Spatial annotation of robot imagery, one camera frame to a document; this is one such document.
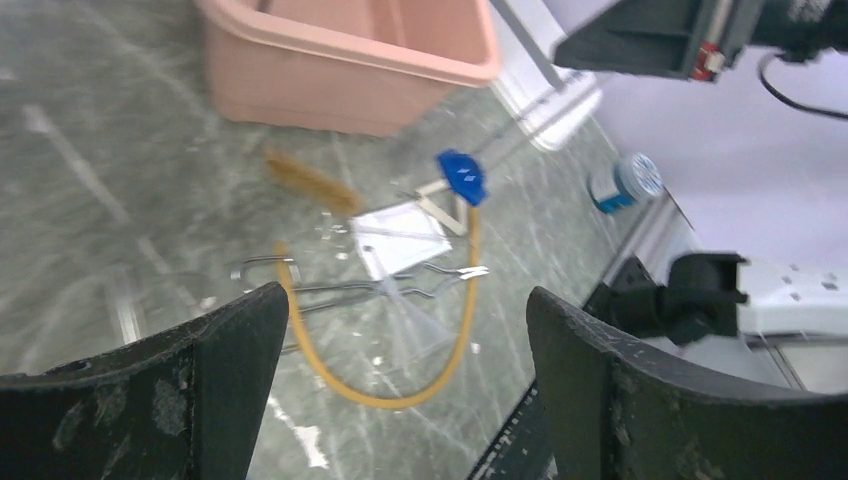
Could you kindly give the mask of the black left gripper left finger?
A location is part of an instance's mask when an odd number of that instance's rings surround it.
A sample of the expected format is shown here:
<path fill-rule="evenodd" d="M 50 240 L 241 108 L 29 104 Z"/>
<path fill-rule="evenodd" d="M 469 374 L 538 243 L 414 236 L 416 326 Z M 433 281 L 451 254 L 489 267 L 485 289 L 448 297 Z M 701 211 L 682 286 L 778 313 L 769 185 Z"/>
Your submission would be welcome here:
<path fill-rule="evenodd" d="M 271 282 L 176 327 L 1 379 L 5 479 L 243 479 L 289 316 Z"/>

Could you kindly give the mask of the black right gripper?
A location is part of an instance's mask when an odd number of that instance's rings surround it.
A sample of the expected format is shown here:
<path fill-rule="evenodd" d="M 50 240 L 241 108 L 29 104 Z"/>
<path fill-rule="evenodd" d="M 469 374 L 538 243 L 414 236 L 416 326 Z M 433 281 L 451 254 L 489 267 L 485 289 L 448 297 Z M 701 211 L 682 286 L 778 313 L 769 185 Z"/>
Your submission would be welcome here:
<path fill-rule="evenodd" d="M 688 79 L 719 3 L 617 1 L 585 21 L 553 50 L 558 67 Z M 842 0 L 735 1 L 718 42 L 729 63 L 748 46 L 773 48 L 790 63 L 847 51 Z"/>

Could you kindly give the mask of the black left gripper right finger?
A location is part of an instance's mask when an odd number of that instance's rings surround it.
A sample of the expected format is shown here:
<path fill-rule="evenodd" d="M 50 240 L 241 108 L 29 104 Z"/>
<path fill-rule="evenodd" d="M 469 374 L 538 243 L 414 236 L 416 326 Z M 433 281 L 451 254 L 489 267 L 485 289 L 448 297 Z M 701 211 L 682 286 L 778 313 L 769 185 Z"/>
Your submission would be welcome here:
<path fill-rule="evenodd" d="M 528 337 L 563 479 L 843 479 L 847 398 L 655 348 L 533 289 Z"/>

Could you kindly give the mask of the graduated cylinder blue base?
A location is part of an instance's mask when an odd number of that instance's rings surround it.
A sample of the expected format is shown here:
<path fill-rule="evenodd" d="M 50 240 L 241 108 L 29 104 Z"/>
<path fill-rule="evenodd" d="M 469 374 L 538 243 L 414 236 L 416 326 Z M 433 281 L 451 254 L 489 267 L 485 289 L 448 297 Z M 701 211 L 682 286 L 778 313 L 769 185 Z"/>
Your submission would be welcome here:
<path fill-rule="evenodd" d="M 488 192 L 478 162 L 470 154 L 453 149 L 440 152 L 436 161 L 449 188 L 470 206 L 479 207 Z"/>

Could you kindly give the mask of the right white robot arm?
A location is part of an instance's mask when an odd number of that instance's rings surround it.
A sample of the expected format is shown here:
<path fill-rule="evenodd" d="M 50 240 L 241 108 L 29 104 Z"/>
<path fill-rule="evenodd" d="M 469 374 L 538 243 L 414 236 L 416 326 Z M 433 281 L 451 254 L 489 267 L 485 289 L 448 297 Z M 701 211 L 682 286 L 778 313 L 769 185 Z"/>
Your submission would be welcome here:
<path fill-rule="evenodd" d="M 847 51 L 844 1 L 615 1 L 555 48 L 559 67 L 713 83 L 748 46 L 769 47 L 757 67 L 761 85 L 804 113 L 846 119 L 779 92 L 765 76 L 779 60 L 803 64 Z M 781 319 L 759 324 L 765 301 L 744 291 L 744 274 L 764 280 L 765 267 L 737 253 L 693 253 L 671 264 L 664 285 L 611 289 L 602 320 L 638 338 L 665 336 L 678 346 L 705 336 L 805 336 Z"/>

